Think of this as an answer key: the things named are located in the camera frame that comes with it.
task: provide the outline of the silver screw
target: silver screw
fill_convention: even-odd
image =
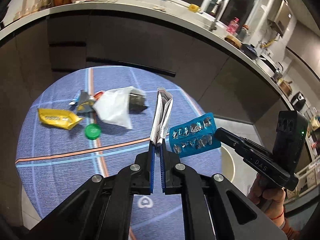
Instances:
[[[185,168],[186,168],[185,165],[182,163],[176,164],[176,169],[179,171],[183,171]]]
[[[140,170],[140,165],[139,165],[139,164],[132,164],[132,165],[130,166],[130,170],[132,170],[132,171],[138,171],[138,170]]]
[[[100,175],[94,175],[92,176],[91,180],[93,182],[100,182],[102,180],[102,177]]]
[[[215,174],[213,178],[218,182],[223,181],[223,176],[221,174]]]

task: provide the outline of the round table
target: round table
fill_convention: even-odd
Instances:
[[[129,86],[144,90],[149,106],[141,113],[130,113],[132,130],[103,123],[95,113],[86,114],[71,130],[42,125],[38,119],[38,108],[67,109],[76,113],[68,103],[79,90],[93,94]],[[21,128],[16,167],[41,218],[92,175],[117,174],[134,163],[137,154],[148,150],[158,87],[166,88],[173,96],[169,128],[204,114],[196,101],[177,85],[154,73],[124,66],[78,70],[52,84],[32,104]],[[97,140],[88,140],[84,134],[89,123],[97,123],[102,129]],[[166,144],[170,149],[168,138]],[[221,172],[220,149],[181,161],[207,176]],[[130,238],[137,240],[184,239],[181,198],[162,193],[159,158],[155,162],[154,193],[134,196],[131,231]]]

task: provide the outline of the pink plastic bottle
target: pink plastic bottle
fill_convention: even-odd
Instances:
[[[236,30],[239,28],[239,24],[238,24],[239,19],[238,18],[234,18],[234,20],[231,20],[228,28],[227,28],[227,32],[233,34],[236,32]]]

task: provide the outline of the yellow wrapper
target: yellow wrapper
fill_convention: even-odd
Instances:
[[[68,110],[38,108],[39,120],[42,123],[71,130],[83,118]]]

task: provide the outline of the floor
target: floor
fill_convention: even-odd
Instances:
[[[217,128],[223,127],[230,132],[235,133],[236,135],[248,138],[258,144],[261,144],[253,125],[217,118],[215,118],[215,123]],[[227,145],[224,146],[232,155],[236,167],[236,175],[233,180],[233,184],[239,190],[241,190],[243,194],[248,195],[249,189],[256,177],[257,172],[245,164],[242,158],[237,155],[231,147]],[[28,229],[33,228],[41,220],[41,218],[37,214],[35,208],[32,206],[23,187],[21,193],[21,207],[23,225]]]

